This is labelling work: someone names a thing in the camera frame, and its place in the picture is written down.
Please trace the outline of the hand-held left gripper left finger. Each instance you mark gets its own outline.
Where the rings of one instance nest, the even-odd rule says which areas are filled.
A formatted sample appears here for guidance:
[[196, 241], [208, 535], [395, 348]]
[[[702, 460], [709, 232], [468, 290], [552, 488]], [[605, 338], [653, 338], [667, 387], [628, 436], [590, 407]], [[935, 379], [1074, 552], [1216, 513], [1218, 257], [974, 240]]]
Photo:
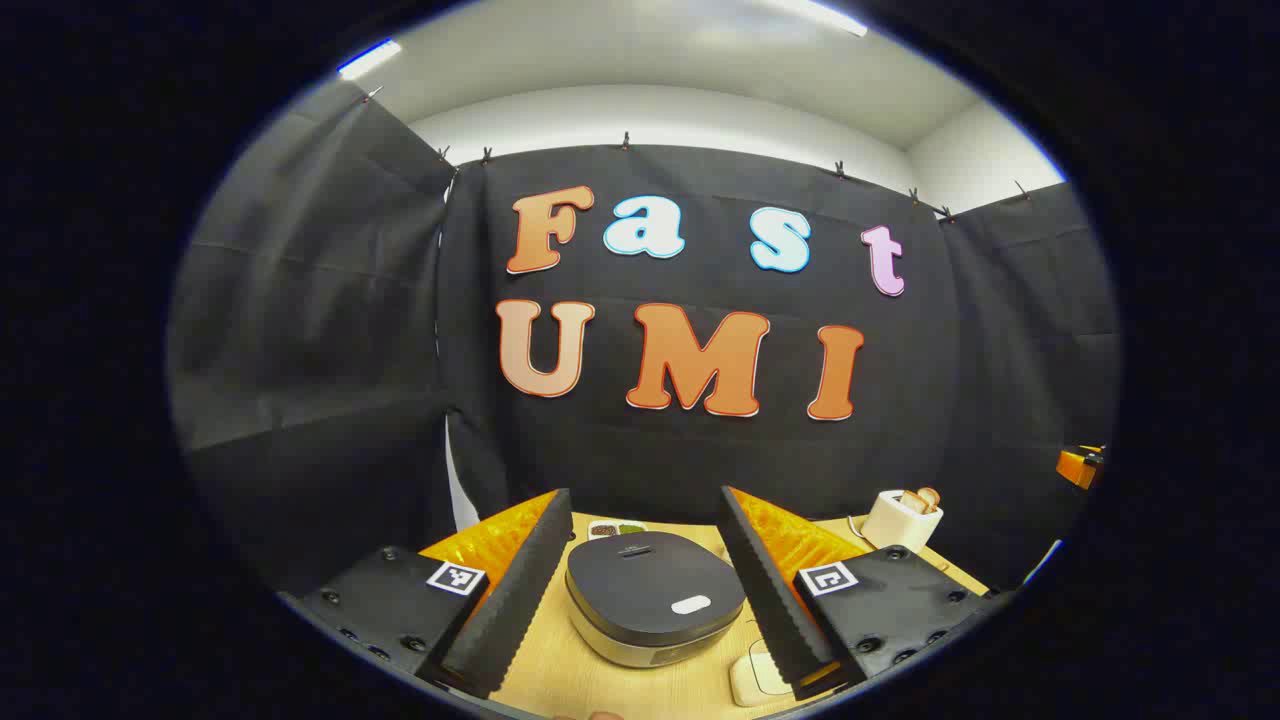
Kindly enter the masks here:
[[374, 550], [291, 606], [399, 674], [486, 698], [572, 534], [571, 495], [553, 489], [426, 548]]

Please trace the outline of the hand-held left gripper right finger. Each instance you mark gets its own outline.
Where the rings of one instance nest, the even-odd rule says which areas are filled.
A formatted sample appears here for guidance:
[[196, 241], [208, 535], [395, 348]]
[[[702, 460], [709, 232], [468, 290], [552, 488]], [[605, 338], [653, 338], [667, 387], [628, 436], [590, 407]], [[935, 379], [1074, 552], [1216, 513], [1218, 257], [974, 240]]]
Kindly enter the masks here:
[[901, 544], [863, 550], [731, 486], [719, 505], [724, 547], [797, 700], [900, 674], [1001, 606]]

